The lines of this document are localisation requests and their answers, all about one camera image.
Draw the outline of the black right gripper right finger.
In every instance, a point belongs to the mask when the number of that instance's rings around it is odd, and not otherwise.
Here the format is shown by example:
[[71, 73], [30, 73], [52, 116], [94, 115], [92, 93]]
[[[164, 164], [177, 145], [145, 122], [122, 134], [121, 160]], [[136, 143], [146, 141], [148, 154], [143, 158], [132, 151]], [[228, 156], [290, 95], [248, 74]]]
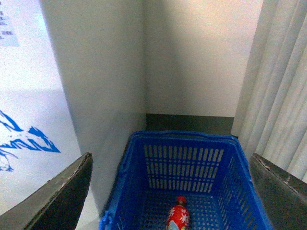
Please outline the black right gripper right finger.
[[254, 153], [249, 160], [252, 181], [275, 230], [307, 228], [307, 184]]

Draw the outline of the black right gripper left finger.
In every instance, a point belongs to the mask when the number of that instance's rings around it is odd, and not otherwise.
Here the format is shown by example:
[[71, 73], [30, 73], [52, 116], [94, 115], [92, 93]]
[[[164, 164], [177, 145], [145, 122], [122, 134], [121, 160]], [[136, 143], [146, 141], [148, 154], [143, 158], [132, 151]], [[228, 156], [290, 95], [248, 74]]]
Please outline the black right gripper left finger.
[[86, 153], [0, 217], [2, 230], [74, 230], [88, 195], [93, 157]]

